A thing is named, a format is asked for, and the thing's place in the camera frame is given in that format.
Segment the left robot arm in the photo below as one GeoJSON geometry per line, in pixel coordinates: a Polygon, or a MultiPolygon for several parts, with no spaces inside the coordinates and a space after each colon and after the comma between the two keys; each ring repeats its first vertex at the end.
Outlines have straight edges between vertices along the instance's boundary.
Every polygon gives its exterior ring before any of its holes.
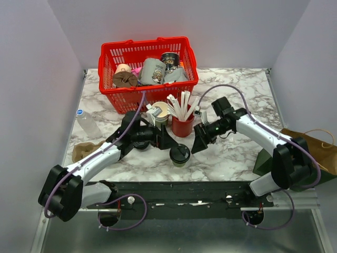
{"type": "Polygon", "coordinates": [[[142,125],[142,120],[138,112],[127,112],[121,126],[96,151],[68,167],[56,165],[51,168],[38,198],[46,218],[69,221],[81,207],[95,203],[105,208],[113,207],[117,201],[113,187],[102,182],[89,186],[88,182],[94,176],[119,162],[136,143],[148,143],[160,150],[178,145],[165,126],[142,125]]]}

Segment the green paper coffee cup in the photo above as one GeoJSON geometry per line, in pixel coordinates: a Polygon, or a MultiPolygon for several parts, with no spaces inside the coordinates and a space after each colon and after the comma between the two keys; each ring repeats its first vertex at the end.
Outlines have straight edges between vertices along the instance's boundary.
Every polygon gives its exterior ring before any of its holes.
{"type": "Polygon", "coordinates": [[[178,167],[178,168],[181,168],[181,167],[184,167],[187,163],[187,160],[172,160],[172,163],[175,167],[178,167]]]}

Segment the black plastic cup lid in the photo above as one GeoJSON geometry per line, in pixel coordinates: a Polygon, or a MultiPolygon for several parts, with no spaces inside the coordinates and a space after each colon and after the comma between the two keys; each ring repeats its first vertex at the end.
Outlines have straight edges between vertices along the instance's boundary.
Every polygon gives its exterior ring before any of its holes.
{"type": "Polygon", "coordinates": [[[170,149],[170,159],[176,164],[185,164],[191,156],[189,148],[184,144],[179,144],[170,149]]]}

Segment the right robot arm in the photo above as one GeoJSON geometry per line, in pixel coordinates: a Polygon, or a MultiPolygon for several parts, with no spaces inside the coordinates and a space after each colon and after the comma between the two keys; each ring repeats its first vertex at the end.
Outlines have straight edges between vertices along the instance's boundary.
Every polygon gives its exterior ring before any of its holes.
{"type": "Polygon", "coordinates": [[[247,206],[255,206],[261,201],[261,196],[279,189],[289,189],[312,174],[312,160],[303,138],[293,139],[273,131],[249,115],[246,109],[235,110],[226,97],[217,99],[211,105],[219,119],[194,127],[192,154],[207,149],[218,136],[233,131],[249,137],[272,157],[271,171],[250,182],[249,190],[242,193],[242,200],[247,206]]]}

